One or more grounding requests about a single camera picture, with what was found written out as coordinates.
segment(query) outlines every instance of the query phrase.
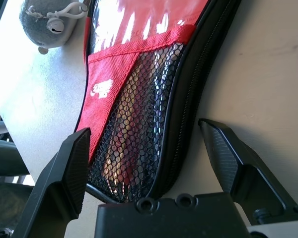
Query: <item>black mesh pocket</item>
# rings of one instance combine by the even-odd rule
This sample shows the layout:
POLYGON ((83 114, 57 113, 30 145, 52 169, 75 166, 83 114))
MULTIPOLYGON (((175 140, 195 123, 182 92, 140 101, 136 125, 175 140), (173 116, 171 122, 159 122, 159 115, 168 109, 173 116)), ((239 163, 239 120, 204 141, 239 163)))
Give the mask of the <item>black mesh pocket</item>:
POLYGON ((156 177, 171 86, 183 44, 141 53, 118 96, 88 183, 117 202, 147 196, 156 177))

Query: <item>table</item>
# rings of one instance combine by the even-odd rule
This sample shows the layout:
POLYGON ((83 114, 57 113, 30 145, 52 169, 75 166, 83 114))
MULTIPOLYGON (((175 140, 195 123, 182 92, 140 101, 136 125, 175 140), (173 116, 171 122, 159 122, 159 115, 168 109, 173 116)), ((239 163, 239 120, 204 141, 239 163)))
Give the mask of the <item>table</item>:
MULTIPOLYGON (((73 132, 85 70, 84 20, 68 43, 41 55, 18 21, 22 0, 0 22, 0 114, 36 180, 73 132)), ((242 0, 201 98, 197 119, 218 120, 264 160, 298 202, 298 0, 242 0)), ((221 191, 197 123, 180 177, 166 195, 221 191)), ((67 238, 92 238, 98 200, 85 194, 67 238)))

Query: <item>printed logo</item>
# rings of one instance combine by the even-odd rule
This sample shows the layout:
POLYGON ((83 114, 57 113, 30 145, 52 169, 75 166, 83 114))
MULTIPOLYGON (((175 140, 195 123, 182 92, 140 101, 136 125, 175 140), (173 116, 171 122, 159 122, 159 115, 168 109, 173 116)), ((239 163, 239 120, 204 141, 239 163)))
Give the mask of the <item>printed logo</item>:
POLYGON ((112 79, 109 79, 101 83, 96 83, 93 89, 90 91, 90 95, 94 97, 94 95, 98 93, 98 98, 106 98, 112 85, 113 85, 112 79))

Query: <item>stuffed animal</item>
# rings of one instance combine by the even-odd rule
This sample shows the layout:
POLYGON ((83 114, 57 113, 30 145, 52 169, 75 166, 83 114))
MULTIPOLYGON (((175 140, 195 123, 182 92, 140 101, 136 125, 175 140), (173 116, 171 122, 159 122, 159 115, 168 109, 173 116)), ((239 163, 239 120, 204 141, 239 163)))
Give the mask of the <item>stuffed animal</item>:
POLYGON ((78 0, 25 0, 20 21, 28 38, 39 46, 39 52, 62 46, 71 36, 76 21, 87 13, 78 0))

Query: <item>black plastic mount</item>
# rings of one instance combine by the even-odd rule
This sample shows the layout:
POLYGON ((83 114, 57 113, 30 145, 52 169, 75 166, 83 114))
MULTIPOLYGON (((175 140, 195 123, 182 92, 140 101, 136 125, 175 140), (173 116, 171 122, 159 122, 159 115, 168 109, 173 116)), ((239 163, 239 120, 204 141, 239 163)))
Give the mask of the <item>black plastic mount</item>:
POLYGON ((70 135, 41 172, 13 238, 61 238, 77 219, 87 183, 90 130, 70 135))
POLYGON ((200 119, 212 168, 252 225, 298 220, 298 205, 261 158, 225 124, 200 119))
POLYGON ((98 206, 96 238, 250 238, 227 193, 98 206))

